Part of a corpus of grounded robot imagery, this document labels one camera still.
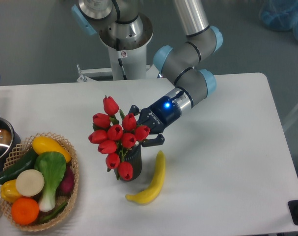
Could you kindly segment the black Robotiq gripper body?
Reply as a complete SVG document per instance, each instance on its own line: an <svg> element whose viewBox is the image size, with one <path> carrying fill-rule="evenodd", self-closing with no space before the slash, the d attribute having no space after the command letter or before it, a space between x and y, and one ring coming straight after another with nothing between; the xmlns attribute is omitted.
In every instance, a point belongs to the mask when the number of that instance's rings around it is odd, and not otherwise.
<svg viewBox="0 0 298 236"><path fill-rule="evenodd" d="M149 134L159 134L181 116L175 98L163 96L148 108L141 110L137 123L150 128Z"/></svg>

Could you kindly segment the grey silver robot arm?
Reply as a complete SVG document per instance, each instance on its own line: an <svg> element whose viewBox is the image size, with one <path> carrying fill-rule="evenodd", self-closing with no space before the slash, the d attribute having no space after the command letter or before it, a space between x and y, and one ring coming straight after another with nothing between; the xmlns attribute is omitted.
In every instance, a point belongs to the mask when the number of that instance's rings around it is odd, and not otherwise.
<svg viewBox="0 0 298 236"><path fill-rule="evenodd" d="M195 66L217 51L221 32L210 26L199 0L176 0L176 12L186 35L179 48L161 47L153 58L157 70L174 88L148 108L131 107L147 125L154 139L144 147L164 143L163 131L216 89L216 79ZM114 80L143 79L146 75L146 46L153 35L151 21L139 11L136 0L79 0L71 9L78 25L88 35L98 34L108 48Z"/></svg>

